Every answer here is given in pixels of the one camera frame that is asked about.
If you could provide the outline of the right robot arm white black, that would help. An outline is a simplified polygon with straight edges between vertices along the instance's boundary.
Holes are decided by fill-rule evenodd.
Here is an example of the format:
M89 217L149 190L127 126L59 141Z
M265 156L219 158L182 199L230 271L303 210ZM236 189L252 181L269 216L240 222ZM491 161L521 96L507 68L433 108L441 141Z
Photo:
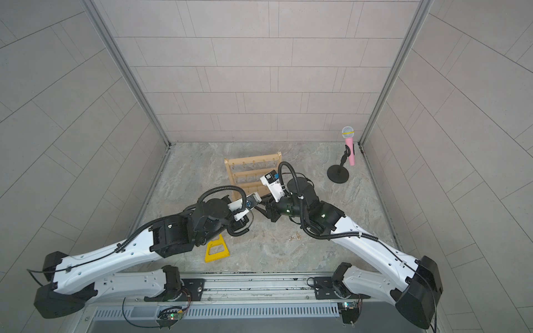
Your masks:
M276 222L283 215L297 218L304 233L316 240L333 241L370 264L375 273L341 263L332 286L338 297L364 295L392 304L400 315L420 329L437 329L437 305L444 288L437 263L419 259L369 234L334 205L322 201L315 187L288 162L260 179L270 193L264 215Z

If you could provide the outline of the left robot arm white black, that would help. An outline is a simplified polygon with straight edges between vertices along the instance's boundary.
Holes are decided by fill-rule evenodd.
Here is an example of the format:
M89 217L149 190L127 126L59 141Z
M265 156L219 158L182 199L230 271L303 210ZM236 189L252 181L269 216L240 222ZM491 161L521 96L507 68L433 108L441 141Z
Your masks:
M247 215L260 201L258 194L247 195L234 185L215 187L182 212L154 219L116 244L82 255L50 253L40 270L47 284L37 289L33 305L43 318L56 319L104 298L177 300L185 295L177 267L166 265L148 273L127 269L191 252L223 231L233 237L246 234Z

